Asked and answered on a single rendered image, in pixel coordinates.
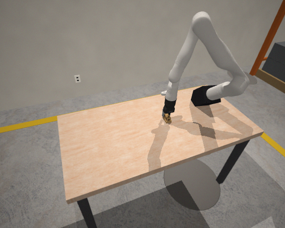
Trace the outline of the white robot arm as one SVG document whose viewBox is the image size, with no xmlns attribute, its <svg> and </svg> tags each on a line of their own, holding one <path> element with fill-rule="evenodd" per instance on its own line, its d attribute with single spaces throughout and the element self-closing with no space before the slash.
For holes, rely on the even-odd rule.
<svg viewBox="0 0 285 228">
<path fill-rule="evenodd" d="M 216 66 L 229 71 L 233 76 L 231 82 L 224 82 L 209 88 L 206 92 L 207 98 L 216 100 L 243 94 L 249 85 L 249 79 L 235 61 L 228 47 L 216 34 L 208 13 L 203 11 L 198 12 L 192 19 L 186 40 L 169 73 L 167 93 L 177 94 L 180 78 L 192 56 L 198 39 L 205 45 Z"/>
</svg>

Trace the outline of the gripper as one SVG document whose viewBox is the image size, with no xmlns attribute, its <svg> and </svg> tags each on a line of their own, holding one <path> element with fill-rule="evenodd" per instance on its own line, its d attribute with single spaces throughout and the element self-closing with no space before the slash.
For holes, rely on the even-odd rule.
<svg viewBox="0 0 285 228">
<path fill-rule="evenodd" d="M 165 96 L 165 102 L 164 102 L 164 107 L 162 109 L 162 117 L 164 117 L 164 114 L 169 114 L 174 113 L 175 111 L 175 104 L 177 100 L 177 94 L 171 95 L 168 94 L 167 91 L 161 92 L 162 96 Z"/>
</svg>

